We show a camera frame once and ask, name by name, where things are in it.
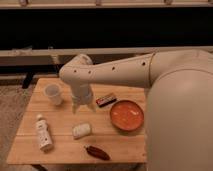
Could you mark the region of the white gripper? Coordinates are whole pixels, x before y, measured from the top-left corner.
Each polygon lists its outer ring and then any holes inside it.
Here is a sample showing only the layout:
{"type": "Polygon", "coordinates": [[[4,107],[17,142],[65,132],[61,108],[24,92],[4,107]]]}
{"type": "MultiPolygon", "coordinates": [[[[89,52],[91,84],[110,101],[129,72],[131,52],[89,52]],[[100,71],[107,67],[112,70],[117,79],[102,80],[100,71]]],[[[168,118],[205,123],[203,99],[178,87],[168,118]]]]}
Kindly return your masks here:
{"type": "Polygon", "coordinates": [[[72,92],[72,112],[76,114],[79,105],[87,105],[87,107],[93,112],[96,113],[96,107],[92,103],[93,101],[93,91],[89,84],[77,84],[71,85],[72,92]]]}

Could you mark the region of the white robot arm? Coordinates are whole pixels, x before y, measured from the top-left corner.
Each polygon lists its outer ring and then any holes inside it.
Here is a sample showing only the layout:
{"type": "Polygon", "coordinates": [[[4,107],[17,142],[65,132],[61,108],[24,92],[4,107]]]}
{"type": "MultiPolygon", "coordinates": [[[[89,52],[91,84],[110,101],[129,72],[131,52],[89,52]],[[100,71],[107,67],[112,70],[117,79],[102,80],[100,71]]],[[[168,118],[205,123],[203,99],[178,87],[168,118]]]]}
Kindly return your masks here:
{"type": "Polygon", "coordinates": [[[147,88],[148,171],[213,171],[213,53],[157,52],[98,65],[81,54],[59,75],[79,104],[90,101],[92,83],[147,88]]]}

